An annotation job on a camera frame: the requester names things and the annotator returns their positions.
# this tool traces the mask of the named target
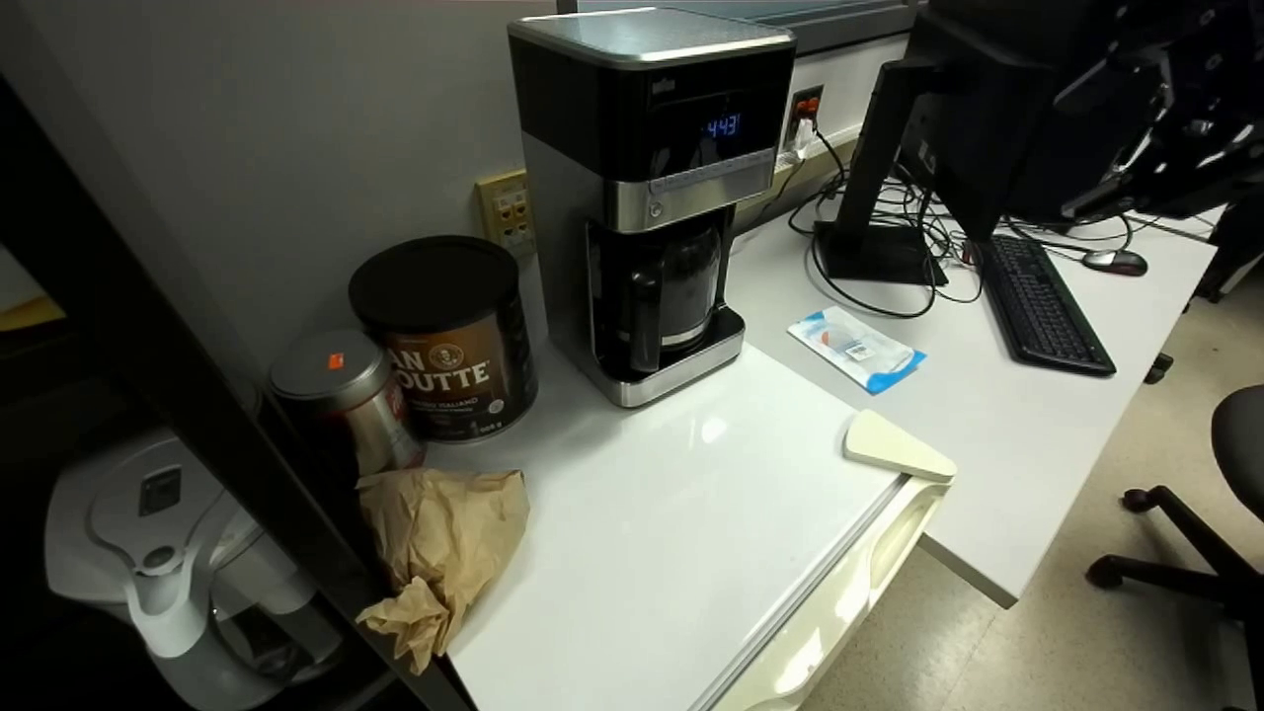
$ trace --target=coffee can label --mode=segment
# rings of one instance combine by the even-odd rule
[[[499,316],[427,335],[385,335],[385,361],[408,398],[408,424],[427,440],[501,429],[512,415],[512,367]]]

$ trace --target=computer mouse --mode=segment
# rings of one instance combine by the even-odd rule
[[[1125,250],[1086,253],[1082,265],[1096,267],[1096,274],[1116,274],[1116,275],[1150,274],[1146,258],[1140,253],[1125,253]]]

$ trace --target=coffee can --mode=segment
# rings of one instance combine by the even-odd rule
[[[350,310],[385,353],[420,440],[510,427],[537,396],[517,260],[480,237],[420,237],[350,274]]]

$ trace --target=wall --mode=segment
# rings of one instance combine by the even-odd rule
[[[471,182],[520,166],[506,25],[553,0],[0,0],[0,66],[134,253],[243,379],[350,323],[350,267],[471,233]],[[851,134],[882,54],[818,54]]]

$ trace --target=coffee maker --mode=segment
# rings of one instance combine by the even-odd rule
[[[770,184],[791,30],[658,9],[510,25],[550,335],[618,408],[737,361],[736,200]]]

